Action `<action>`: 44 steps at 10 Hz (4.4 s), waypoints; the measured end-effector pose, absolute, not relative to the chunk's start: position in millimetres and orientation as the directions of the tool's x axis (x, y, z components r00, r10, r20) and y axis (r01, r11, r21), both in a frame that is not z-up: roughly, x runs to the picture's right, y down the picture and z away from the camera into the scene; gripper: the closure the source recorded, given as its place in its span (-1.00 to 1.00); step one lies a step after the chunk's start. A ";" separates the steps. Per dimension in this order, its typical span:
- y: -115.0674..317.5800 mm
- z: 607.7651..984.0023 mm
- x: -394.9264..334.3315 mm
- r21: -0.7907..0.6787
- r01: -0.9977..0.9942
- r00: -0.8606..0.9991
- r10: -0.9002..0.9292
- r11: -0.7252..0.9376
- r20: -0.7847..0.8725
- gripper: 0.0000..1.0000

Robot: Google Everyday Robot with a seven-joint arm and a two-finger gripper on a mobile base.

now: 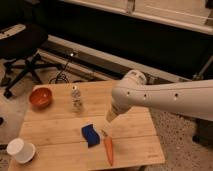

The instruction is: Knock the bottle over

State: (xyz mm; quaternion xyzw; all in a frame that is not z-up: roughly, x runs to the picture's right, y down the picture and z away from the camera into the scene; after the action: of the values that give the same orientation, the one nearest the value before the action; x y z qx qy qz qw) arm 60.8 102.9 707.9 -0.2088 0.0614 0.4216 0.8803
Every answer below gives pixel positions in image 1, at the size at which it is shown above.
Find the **white tapered gripper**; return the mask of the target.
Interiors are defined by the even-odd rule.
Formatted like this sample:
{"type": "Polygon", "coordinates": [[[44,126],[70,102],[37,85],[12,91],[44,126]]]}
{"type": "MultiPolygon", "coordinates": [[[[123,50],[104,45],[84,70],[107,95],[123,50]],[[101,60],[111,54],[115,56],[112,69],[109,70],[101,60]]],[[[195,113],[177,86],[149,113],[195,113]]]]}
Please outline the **white tapered gripper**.
{"type": "Polygon", "coordinates": [[[118,114],[116,113],[115,109],[113,107],[111,107],[108,110],[108,112],[107,112],[107,114],[106,114],[106,116],[105,116],[105,118],[103,120],[102,129],[104,131],[107,131],[110,128],[111,123],[116,119],[117,116],[118,116],[118,114]]]}

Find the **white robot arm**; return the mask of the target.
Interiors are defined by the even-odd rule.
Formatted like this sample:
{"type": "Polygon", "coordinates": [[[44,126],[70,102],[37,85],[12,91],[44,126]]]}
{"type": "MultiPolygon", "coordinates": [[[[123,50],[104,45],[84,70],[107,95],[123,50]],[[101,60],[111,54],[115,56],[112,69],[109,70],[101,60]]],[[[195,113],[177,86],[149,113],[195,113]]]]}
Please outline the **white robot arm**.
{"type": "Polygon", "coordinates": [[[114,120],[134,106],[213,121],[213,80],[147,85],[142,72],[130,70],[113,86],[111,97],[105,130],[109,130],[114,120]]]}

